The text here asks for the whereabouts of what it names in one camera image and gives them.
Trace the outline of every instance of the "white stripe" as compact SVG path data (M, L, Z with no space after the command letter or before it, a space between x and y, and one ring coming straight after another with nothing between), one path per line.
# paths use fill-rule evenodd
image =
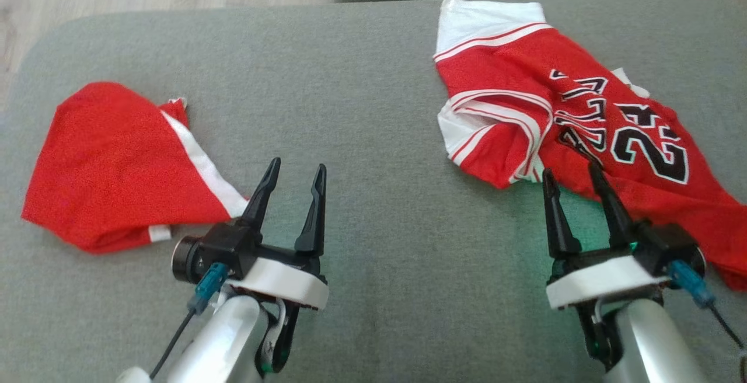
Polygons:
M622 68L614 69L612 71L612 74L616 76L617 79L622 81L623 84L630 87L630 89L633 90L633 93L636 93L636 95L639 96L640 98L651 98L651 93L649 93L648 90L646 90L643 87L638 87L638 85L635 85L632 82L630 82L630 79L625 74L624 69Z
M444 144L449 159L477 130L493 124L492 121L486 120L485 117L456 114L448 104L444 104L441 111L438 112L437 118L441 135L444 136Z
M532 170L536 171L537 176L539 177L539 182L542 182L542 173L544 172L544 163L542 162L542 159L539 158L539 152L537 154L534 154L534 158L532 159ZM534 178L534 175L532 175L532 182L536 182L537 180Z
M469 156L470 152L472 152L473 149L477 146L478 143L480 143L480 139L485 136L486 133L488 133L489 130L493 128L490 127L483 127L480 130L478 130L476 133L472 134L467 141L469 141L469 144L462 148L461 146L457 147L456 152L459 152L459 155L454 158L454 164L461 166L462 162Z
M244 199L233 186L222 178L213 161L208 158L208 154L205 154L205 151L195 141L192 133L184 125L165 112L161 112L161 114L169 122L174 132L176 132L181 145L187 151L189 160L192 161L205 185L208 186L208 189L221 202L221 205L224 206L229 216L231 218L241 216L243 210L246 209L246 205L249 204L248 200Z
M541 96L538 96L537 94L523 93L521 91L514 90L499 90L494 88L486 90L462 91L461 93L454 94L449 99L448 103L453 106L454 109L458 109L463 104L469 103L472 99L479 98L480 96L514 96L515 98L523 99L524 101L527 101L529 103L537 104L537 106L542 107L542 109L544 109L547 114L552 114L553 112L552 104L546 99L541 98Z
M546 22L537 2L443 0L435 53L475 37L495 37L534 22Z
M533 32L538 32L539 30L544 30L544 29L552 29L552 26L550 24L536 24L536 26L526 27L525 29L521 29L517 32L506 34L505 36L501 36L501 37L497 37L493 39L489 39L489 38L477 39L477 40L472 39L472 41L456 46L455 48L452 48L450 51L447 51L446 53L443 53L442 55L435 56L433 60L438 63L440 61L443 61L444 59L450 58L451 56L458 55L459 53L461 53L461 51L467 50L468 48L472 48L475 46L490 46L490 47L502 46L507 43L516 41L520 39L521 37L528 36L529 34L532 34Z
M151 225L148 228L148 236L152 243L171 240L171 229L168 225Z
M472 111L470 109L480 110L481 112L473 112L477 115L493 117L496 120L501 120L501 122L514 123L515 125L518 125L521 130L523 130L526 138L530 142L528 146L526 146L525 159L523 159L523 161L518 165L513 175L521 178L526 178L526 175L523 175L522 171L528 170L526 171L526 173L531 173L531 169L528 168L528 162L539 148L539 139L542 136L542 134L539 132L539 125L537 125L537 122L535 122L533 118L518 110L508 109L501 106L494 106L493 104L483 103L479 101L472 101L472 104L470 104L469 107L465 107L462 110L469 113Z

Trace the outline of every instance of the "basketball jersey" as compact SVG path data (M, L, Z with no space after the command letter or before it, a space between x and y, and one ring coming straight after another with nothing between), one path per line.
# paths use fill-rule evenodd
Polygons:
M551 168L595 199L588 165L598 162L634 219L680 224L731 288L747 290L747 207L672 109L547 24L539 4L444 0L434 60L449 94L438 123L466 173L504 189Z

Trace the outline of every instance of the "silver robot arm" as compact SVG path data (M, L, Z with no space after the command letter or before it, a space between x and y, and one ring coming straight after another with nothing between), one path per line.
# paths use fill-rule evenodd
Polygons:
M662 307L665 288L684 288L700 308L717 313L702 280L705 259L697 242L676 224L633 223L601 168L591 163L589 172L610 234L609 248L589 252L571 233L555 178L549 170L543 174L554 260L546 287L550 307L576 309L587 352L605 365L606 383L706 382Z
M314 199L294 250L262 244L260 229L279 172L280 159L275 158L235 223L215 224L204 237L184 237L176 245L174 276L197 284L187 304L189 314L150 374L133 367L117 383L151 383L189 319L202 313L218 288L213 316L166 380L259 383L282 370L299 311L325 308L329 289L319 262L324 251L326 168L320 165L317 170ZM277 316L264 307L266 303L277 306Z

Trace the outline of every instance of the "black cable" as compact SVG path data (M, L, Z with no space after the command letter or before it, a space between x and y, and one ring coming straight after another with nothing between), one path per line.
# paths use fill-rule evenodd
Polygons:
M169 357L169 354L171 353L171 350L174 349L174 345L176 345L176 341L181 336L181 333L184 332L184 328L187 327L187 324L189 324L189 321L192 320L192 317L195 314L195 309L190 308L189 313L187 313L187 317L184 317L184 320L182 320L181 325L179 325L179 329L176 329L176 333L174 333L174 336L171 338L171 342L168 346L166 346L166 351L163 352L163 356L160 357L160 361L158 361L158 364L155 364L155 367L153 368L153 371L150 373L150 379L153 380L155 378L155 375L158 374L158 371L161 367L163 367L163 363L166 362L166 359Z
M736 343L736 346L739 347L739 377L741 378L742 383L747 383L747 354L745 354L744 342L742 342L736 333L734 333L734 330L731 329L729 324L726 323L726 320L721 316L721 313L717 308L715 308L715 304L711 303L708 308L710 309L710 312L713 313L718 324L721 325L724 332L726 332L726 335L729 335L731 340L733 340L734 343Z

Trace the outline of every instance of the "red fabric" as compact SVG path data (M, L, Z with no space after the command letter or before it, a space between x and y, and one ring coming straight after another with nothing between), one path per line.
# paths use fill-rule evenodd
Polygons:
M226 221L161 109L187 126L181 99L160 108L97 82L60 104L22 218L90 253L150 243L148 226Z
M541 128L553 122L539 158L563 186L594 199L587 168L590 159L597 159L634 218L680 224L698 239L707 260L717 265L729 287L747 290L747 245L742 241L747 234L747 207L721 188L672 109L637 96L555 29L501 46L467 48L438 61L437 69L450 96L498 89L548 101L552 119L541 105L523 99L478 99L518 109ZM601 114L595 116L597 107ZM527 145L528 137L519 125L499 123L461 167L504 188L525 159Z

